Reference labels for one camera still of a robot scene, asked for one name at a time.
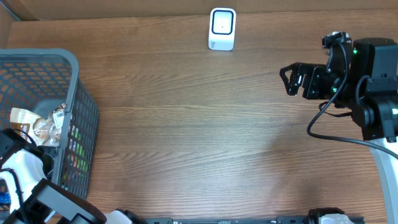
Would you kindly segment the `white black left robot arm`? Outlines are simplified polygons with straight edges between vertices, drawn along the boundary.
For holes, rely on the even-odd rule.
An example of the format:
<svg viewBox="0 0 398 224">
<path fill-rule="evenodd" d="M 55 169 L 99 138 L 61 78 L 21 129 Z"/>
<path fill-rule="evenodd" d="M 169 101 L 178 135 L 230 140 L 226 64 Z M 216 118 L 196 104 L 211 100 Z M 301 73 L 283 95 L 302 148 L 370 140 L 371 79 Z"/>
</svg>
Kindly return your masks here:
<svg viewBox="0 0 398 224">
<path fill-rule="evenodd" d="M 55 213 L 59 223 L 147 224 L 129 210 L 104 214 L 94 205 L 48 180 L 45 163 L 50 155 L 19 129 L 1 131 L 1 179 L 11 198 L 10 215 L 4 223 L 46 223 Z"/>
</svg>

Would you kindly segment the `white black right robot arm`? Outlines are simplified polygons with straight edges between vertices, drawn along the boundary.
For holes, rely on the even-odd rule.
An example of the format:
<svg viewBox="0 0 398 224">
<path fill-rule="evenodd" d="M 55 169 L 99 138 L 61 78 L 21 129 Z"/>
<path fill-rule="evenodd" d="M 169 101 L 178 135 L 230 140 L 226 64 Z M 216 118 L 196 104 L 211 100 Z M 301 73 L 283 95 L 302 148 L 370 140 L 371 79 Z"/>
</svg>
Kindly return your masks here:
<svg viewBox="0 0 398 224">
<path fill-rule="evenodd" d="M 322 100 L 308 135 L 369 147 L 381 181 L 388 223 L 397 223 L 397 43 L 389 38 L 352 40 L 345 32 L 322 38 L 326 64 L 295 62 L 279 75 L 290 96 Z M 330 105 L 348 108 L 361 140 L 315 134 L 311 128 Z"/>
</svg>

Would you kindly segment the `beige brown nut snack bag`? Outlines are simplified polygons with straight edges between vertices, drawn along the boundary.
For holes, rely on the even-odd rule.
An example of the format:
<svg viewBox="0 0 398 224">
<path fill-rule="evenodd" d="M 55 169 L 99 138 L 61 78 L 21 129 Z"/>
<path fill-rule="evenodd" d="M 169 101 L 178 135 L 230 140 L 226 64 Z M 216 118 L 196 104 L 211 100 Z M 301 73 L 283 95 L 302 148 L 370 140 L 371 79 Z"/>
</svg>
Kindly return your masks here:
<svg viewBox="0 0 398 224">
<path fill-rule="evenodd" d="M 38 146 L 58 147 L 65 117 L 65 103 L 51 111 L 47 119 L 29 110 L 13 108 L 10 113 L 11 129 L 19 129 L 17 133 L 24 139 L 29 136 Z"/>
</svg>

